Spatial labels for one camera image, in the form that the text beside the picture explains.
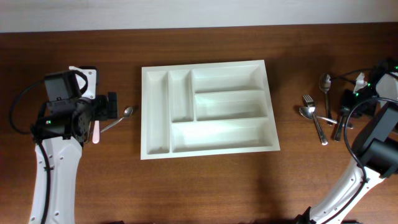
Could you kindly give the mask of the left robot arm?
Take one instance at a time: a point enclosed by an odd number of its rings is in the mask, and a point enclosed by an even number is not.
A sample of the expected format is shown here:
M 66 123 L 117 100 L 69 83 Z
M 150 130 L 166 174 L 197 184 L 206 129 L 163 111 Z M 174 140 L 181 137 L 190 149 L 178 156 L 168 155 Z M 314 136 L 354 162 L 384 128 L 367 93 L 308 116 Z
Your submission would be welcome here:
M 74 223 L 78 164 L 91 124 L 118 117 L 115 92 L 96 94 L 96 67 L 45 76 L 48 101 L 31 126 L 37 172 L 29 223 Z

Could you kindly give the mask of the pink plastic knife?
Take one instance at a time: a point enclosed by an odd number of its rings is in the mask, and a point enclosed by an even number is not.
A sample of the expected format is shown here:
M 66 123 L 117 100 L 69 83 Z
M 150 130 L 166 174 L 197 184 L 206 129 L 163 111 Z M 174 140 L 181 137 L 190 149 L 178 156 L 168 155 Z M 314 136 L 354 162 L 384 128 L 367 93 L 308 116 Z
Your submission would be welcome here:
M 92 143 L 93 144 L 98 144 L 100 141 L 100 122 L 95 121 L 94 127 L 93 127 L 93 134 L 92 134 Z

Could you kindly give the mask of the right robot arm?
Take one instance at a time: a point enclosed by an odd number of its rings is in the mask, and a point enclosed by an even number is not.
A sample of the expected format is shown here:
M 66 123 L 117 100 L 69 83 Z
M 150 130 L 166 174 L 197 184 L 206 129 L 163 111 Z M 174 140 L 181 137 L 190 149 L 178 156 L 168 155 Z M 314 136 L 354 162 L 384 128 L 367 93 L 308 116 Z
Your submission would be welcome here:
M 331 192 L 294 223 L 344 223 L 345 216 L 377 184 L 397 173 L 397 60 L 358 69 L 341 96 L 334 139 L 344 140 L 351 160 Z

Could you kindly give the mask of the steel fork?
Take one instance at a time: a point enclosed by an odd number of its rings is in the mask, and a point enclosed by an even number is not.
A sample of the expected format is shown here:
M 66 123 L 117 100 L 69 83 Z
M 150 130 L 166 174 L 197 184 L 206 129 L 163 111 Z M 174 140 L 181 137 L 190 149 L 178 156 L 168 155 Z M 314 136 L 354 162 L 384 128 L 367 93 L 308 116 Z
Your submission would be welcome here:
M 344 116 L 344 115 L 340 116 L 340 120 L 338 122 L 338 127 L 337 127 L 337 129 L 335 131 L 335 135 L 333 137 L 334 141 L 337 141 L 337 142 L 341 141 L 341 135 L 342 135 L 342 132 L 343 132 L 345 118 L 346 118 L 346 116 Z
M 312 112 L 313 120 L 314 120 L 316 129 L 317 129 L 320 141 L 321 141 L 323 146 L 326 146 L 328 144 L 328 140 L 327 140 L 327 138 L 325 136 L 325 133 L 323 132 L 323 130 L 322 130 L 321 126 L 320 126 L 318 118 L 316 118 L 315 102 L 312 99 L 312 97 L 310 95 L 308 95 L 308 94 L 304 94 L 303 95 L 303 99 L 304 99 L 304 102 L 306 103 L 307 107 L 309 107 L 310 111 Z

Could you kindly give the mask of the steel tablespoon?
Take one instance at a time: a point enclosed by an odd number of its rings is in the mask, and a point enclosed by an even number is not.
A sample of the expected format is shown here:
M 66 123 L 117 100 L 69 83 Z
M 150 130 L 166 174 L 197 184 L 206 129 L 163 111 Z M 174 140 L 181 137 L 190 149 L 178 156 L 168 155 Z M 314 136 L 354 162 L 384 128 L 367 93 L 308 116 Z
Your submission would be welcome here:
M 331 88 L 331 77 L 329 74 L 324 73 L 321 75 L 319 79 L 319 88 L 325 94 L 325 109 L 326 109 L 326 117 L 332 119 L 331 110 L 330 110 L 330 101 L 328 97 L 328 91 Z
M 312 112 L 310 111 L 309 107 L 301 106 L 298 109 L 298 111 L 304 118 L 313 120 Z M 320 118 L 320 119 L 325 120 L 327 122 L 331 122 L 332 124 L 339 124 L 339 121 L 331 119 L 331 118 L 326 118 L 326 117 L 319 116 L 319 115 L 316 115 L 316 118 Z M 348 123 L 348 129 L 353 129 L 353 128 L 354 128 L 354 125 L 352 123 Z

